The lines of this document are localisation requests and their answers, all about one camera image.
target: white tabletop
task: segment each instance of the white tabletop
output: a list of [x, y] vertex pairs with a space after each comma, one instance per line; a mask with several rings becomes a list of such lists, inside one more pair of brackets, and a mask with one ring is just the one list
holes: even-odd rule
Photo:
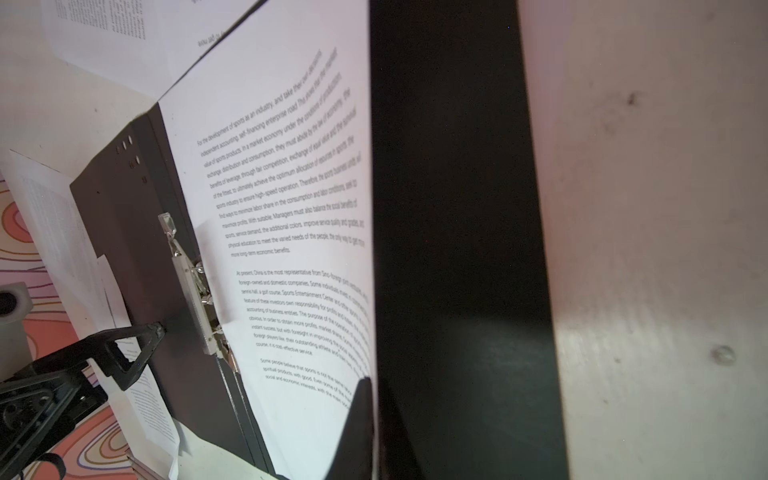
[[[768, 7], [520, 5], [572, 478], [765, 478]], [[0, 151], [76, 177], [156, 99], [39, 17], [0, 3]]]

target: table surface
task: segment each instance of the table surface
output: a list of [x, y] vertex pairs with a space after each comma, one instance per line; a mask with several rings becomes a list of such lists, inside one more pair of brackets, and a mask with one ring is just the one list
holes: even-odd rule
[[[768, 6], [520, 16], [571, 477], [764, 478]], [[0, 65], [0, 151], [71, 177], [156, 101], [54, 57], [37, 2], [0, 2]]]

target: silver clipboard clip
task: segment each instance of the silver clipboard clip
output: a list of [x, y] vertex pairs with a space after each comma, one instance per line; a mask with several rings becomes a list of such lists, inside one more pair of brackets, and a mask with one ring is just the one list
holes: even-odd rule
[[201, 262], [192, 263], [184, 249], [181, 248], [176, 240], [176, 225], [170, 214], [160, 214], [157, 218], [160, 220], [165, 237], [168, 239], [170, 254], [176, 275], [179, 277], [181, 290], [184, 292], [184, 299], [186, 299], [187, 306], [192, 313], [195, 328], [203, 340], [203, 351], [206, 355], [215, 355], [224, 360], [233, 372], [239, 373], [240, 369], [237, 367], [235, 355], [232, 353], [230, 344], [227, 342], [216, 316], [214, 301], [210, 295], [203, 264]]

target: metal lever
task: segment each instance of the metal lever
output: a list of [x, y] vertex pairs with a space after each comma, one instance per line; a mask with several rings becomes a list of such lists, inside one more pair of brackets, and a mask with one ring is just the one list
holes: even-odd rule
[[160, 225], [163, 227], [165, 237], [168, 240], [170, 254], [173, 257], [176, 275], [179, 277], [181, 290], [184, 292], [184, 299], [187, 301], [195, 328], [203, 340], [203, 351], [206, 355], [216, 355], [227, 362], [233, 372], [239, 373], [237, 361], [232, 353], [230, 344], [216, 318], [214, 310], [214, 299], [210, 294], [208, 281], [205, 277], [205, 270], [201, 262], [192, 263], [192, 260], [181, 248], [176, 240], [176, 225], [170, 214], [160, 214], [157, 216]]

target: table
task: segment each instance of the table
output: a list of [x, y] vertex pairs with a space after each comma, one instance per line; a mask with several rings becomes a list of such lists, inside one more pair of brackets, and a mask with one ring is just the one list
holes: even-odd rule
[[[764, 478], [765, 7], [520, 9], [571, 477]], [[0, 151], [75, 177], [155, 99], [53, 57], [39, 15], [0, 4]]]

